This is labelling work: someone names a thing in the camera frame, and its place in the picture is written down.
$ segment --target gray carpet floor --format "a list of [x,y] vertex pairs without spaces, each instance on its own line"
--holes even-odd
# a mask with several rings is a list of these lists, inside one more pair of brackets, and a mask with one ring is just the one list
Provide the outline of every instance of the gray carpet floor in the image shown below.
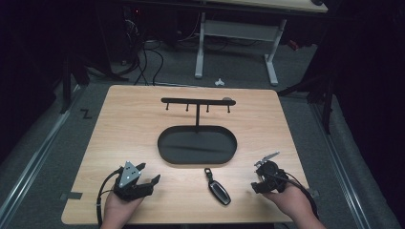
[[[157,43],[148,44],[150,48],[157,46]],[[316,52],[316,47],[293,51],[287,46],[280,46],[274,58],[279,85],[272,87],[261,55],[235,53],[227,49],[215,51],[214,48],[210,48],[212,47],[207,47],[205,53],[203,78],[195,79],[197,49],[195,46],[178,46],[174,49],[160,45],[155,51],[162,55],[164,61],[156,77],[157,85],[217,87],[215,81],[220,78],[226,88],[280,91],[301,80],[310,59]],[[146,56],[147,68],[144,71],[146,81],[142,78],[139,81],[140,85],[152,85],[152,77],[161,63],[160,56],[155,52],[147,51]],[[141,63],[145,63],[144,57],[141,58]],[[113,64],[115,71],[122,68],[124,67]],[[57,131],[47,158],[27,194],[18,204],[17,210],[12,213],[8,228],[96,228],[96,225],[63,224],[60,218],[66,200],[62,196],[71,191],[109,87],[114,84],[133,84],[139,76],[139,70],[125,76],[129,78],[127,83],[92,76],[91,83],[87,87],[77,90],[75,103],[64,114],[66,120]],[[32,125],[9,158],[1,164],[0,201],[2,203],[13,190],[16,181],[32,157],[38,154],[38,149],[53,130],[54,123],[61,118],[59,113],[62,108],[61,87],[58,87],[55,93],[57,100],[52,107]],[[333,100],[333,112],[330,118],[331,133],[325,136],[323,129],[319,127],[319,118],[316,115],[318,107],[322,105],[308,104],[305,93],[290,94],[281,97],[280,100],[309,186],[319,194],[315,197],[315,201],[320,219],[325,225],[328,228],[358,227],[343,191],[344,187],[333,167],[329,139],[332,142],[332,148],[338,152],[342,160],[345,173],[351,179],[370,228],[400,228],[358,152],[338,101]],[[89,111],[88,116],[91,118],[83,118],[83,109]],[[292,223],[276,224],[276,228],[286,228],[286,226],[294,228]]]

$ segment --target car key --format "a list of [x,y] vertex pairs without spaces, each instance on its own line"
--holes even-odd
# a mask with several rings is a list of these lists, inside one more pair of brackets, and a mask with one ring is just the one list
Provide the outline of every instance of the car key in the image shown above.
[[208,188],[211,193],[220,201],[223,205],[228,205],[230,203],[230,196],[225,188],[217,181],[212,178],[211,169],[205,168],[205,174],[208,177]]

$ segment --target wooden tabletop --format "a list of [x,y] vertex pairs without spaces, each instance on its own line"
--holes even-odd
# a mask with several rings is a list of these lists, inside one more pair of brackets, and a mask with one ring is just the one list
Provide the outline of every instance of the wooden tabletop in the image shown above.
[[218,2],[226,4],[237,4],[242,6],[253,6],[273,8],[282,10],[298,10],[307,12],[327,12],[325,4],[316,6],[310,0],[206,0],[207,2]]
[[[160,133],[177,125],[194,125],[196,106],[171,104],[166,111],[162,97],[223,99],[236,105],[201,111],[200,125],[226,127],[237,138],[235,156],[219,165],[175,165],[164,161],[157,145]],[[96,197],[103,180],[129,160],[146,163],[138,184],[160,174],[160,182],[130,223],[225,223],[290,221],[271,201],[255,194],[258,182],[254,164],[280,151],[272,160],[308,186],[277,93],[272,90],[113,86],[110,88],[72,192],[62,215],[67,224],[96,224]],[[207,187],[205,167],[211,168],[232,201],[223,206]],[[106,188],[113,186],[116,177]],[[102,197],[104,204],[107,195]]]

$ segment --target person's arm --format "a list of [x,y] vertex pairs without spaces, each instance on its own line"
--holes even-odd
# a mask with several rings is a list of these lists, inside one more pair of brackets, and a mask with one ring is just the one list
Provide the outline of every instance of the person's arm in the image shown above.
[[294,221],[298,228],[326,228],[313,214],[307,197],[294,185],[288,183],[283,193],[265,193],[263,196],[273,201],[284,214]]
[[121,229],[142,201],[143,198],[138,198],[127,202],[110,192],[104,205],[104,219],[101,229]]

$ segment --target white object on floor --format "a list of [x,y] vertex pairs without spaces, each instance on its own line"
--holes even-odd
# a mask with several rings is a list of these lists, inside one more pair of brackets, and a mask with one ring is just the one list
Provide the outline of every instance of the white object on floor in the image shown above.
[[219,78],[218,81],[215,82],[215,85],[223,86],[223,85],[225,85],[225,83],[223,83],[223,81]]

